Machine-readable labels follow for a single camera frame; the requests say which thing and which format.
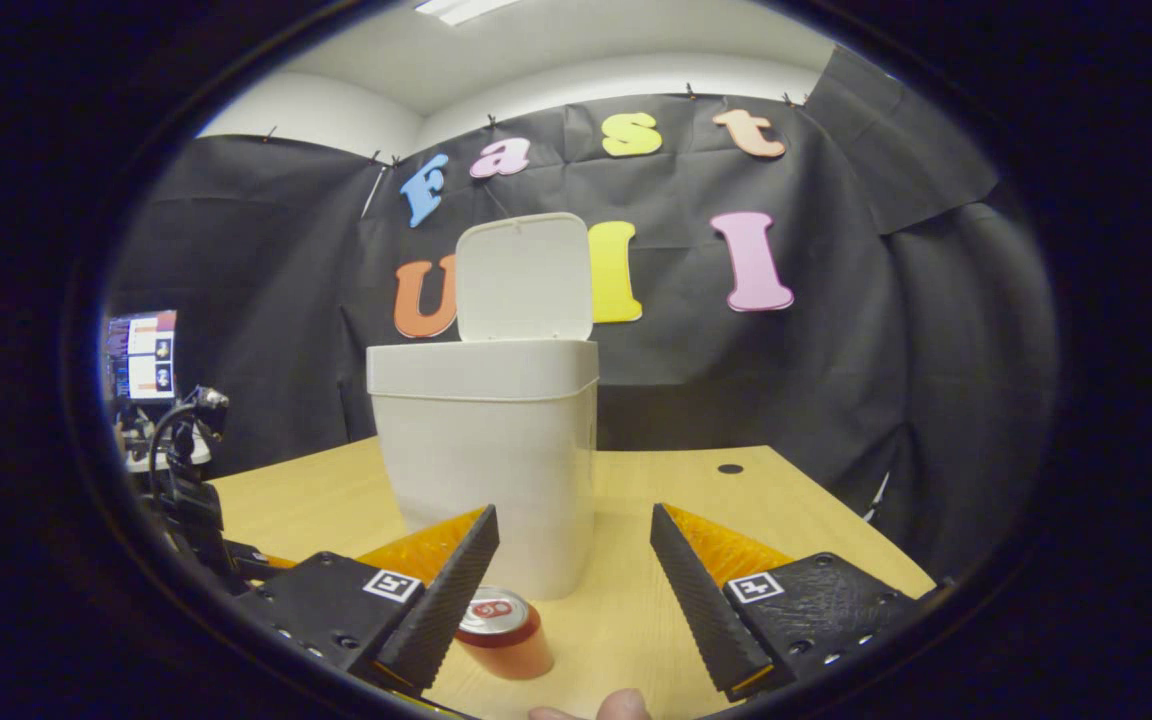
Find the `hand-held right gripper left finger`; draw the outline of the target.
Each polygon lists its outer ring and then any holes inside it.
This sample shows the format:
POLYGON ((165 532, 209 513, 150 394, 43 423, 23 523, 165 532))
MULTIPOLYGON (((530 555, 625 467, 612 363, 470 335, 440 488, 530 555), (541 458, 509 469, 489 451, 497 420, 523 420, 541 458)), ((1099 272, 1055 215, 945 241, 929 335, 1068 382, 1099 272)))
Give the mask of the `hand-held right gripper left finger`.
POLYGON ((236 602, 311 659, 416 700, 433 687, 499 541, 486 505, 361 559, 314 553, 236 602))

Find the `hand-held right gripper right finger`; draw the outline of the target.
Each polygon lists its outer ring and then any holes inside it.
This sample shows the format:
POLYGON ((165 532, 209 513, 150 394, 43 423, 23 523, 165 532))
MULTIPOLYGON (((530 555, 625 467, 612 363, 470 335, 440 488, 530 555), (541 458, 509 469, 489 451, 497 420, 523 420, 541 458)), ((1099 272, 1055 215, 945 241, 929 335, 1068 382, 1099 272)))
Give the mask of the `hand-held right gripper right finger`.
POLYGON ((935 592, 901 591, 835 552, 791 559, 672 503, 653 506, 649 541, 710 683, 733 703, 841 673, 935 592))

